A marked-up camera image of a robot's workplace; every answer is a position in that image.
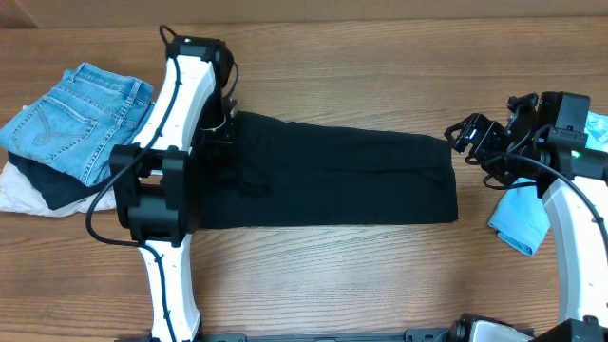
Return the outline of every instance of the denim waistband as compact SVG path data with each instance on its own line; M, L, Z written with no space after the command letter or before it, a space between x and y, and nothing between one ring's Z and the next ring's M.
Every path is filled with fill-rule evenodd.
M110 90L120 91L122 94L129 96L133 91L133 86L136 82L141 82L137 90L136 100L140 100L146 104L152 101L154 87L144 81L140 81L135 77L123 76L113 72L101 70L98 67L89 63L82 63L75 70L70 70L67 75L71 82L74 79L89 81L96 86L102 86Z

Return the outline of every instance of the wood grain tabletop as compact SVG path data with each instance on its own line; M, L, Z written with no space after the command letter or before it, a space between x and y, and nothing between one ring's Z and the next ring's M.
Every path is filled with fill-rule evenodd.
M509 95L548 90L589 95L592 110L608 113L606 18L174 29L226 41L240 66L240 109L284 121L442 138L472 112L504 123ZM158 92L163 51L156 27L0 30L0 126L81 62ZM451 224L198 231L192 269L204 331L402 332L448 326L464 312L538 332L554 326L552 234L532 257L507 246L487 226L502 193L484 188L484 172L462 156L452 160L460 219ZM95 241L84 222L0 213L0 341L149 332L139 252ZM115 212L94 224L128 238Z

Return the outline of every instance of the denim shorts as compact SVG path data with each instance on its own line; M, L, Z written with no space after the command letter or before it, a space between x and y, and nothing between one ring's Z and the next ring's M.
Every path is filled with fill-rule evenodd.
M83 63L7 123L0 145L93 186L110 176L112 147L130 143L147 120L153 92L134 77Z

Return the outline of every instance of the white folded shirt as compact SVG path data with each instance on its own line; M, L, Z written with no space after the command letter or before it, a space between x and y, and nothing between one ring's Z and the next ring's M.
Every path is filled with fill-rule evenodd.
M75 213L86 213L95 196L97 194L57 210L50 210L40 192L31 186L28 178L19 172L16 166L7 162L0 175L0 211L4 212L62 218ZM114 190L110 189L99 201L95 211L114 208L116 208Z

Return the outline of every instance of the folded clothes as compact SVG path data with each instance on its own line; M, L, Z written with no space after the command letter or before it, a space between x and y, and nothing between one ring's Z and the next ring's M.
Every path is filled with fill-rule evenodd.
M85 213L93 199L94 195L57 210L50 210L40 192L31 186L28 178L20 173L16 166L7 162L0 175L0 211L60 218L79 212ZM110 190L102 197L95 210L115 207L114 192Z
M608 152L608 117L589 112L585 133L589 135L587 148ZM550 227L535 187L507 191L488 225L499 231L504 242L527 256L536 253Z
M129 143L147 120L152 95L137 78L84 63L7 123L0 145L93 186L110 176L112 147Z
M230 153L206 149L201 227L458 219L446 141L237 115Z
M19 157L9 152L9 162L28 178L29 183L47 203L50 210L57 210L73 202L97 194L107 180L88 187L72 176L59 172L50 166Z

